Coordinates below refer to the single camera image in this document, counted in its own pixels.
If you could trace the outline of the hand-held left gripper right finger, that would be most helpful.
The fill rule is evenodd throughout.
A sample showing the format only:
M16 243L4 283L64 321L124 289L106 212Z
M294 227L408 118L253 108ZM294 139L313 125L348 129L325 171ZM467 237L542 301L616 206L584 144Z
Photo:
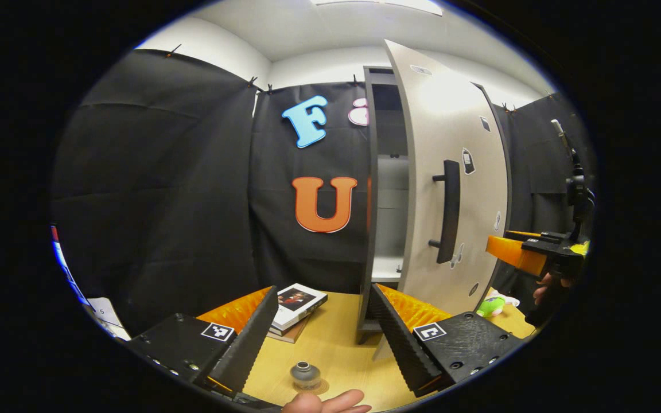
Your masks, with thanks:
M451 315L379 284L371 287L370 309L416 397L456 386L524 345L476 312Z

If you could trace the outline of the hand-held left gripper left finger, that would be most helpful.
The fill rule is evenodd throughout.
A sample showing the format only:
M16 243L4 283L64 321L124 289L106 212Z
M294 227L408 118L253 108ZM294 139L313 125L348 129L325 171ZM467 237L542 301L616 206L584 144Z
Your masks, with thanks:
M127 348L187 384L233 397L242 392L278 311L270 286L198 317L173 314Z

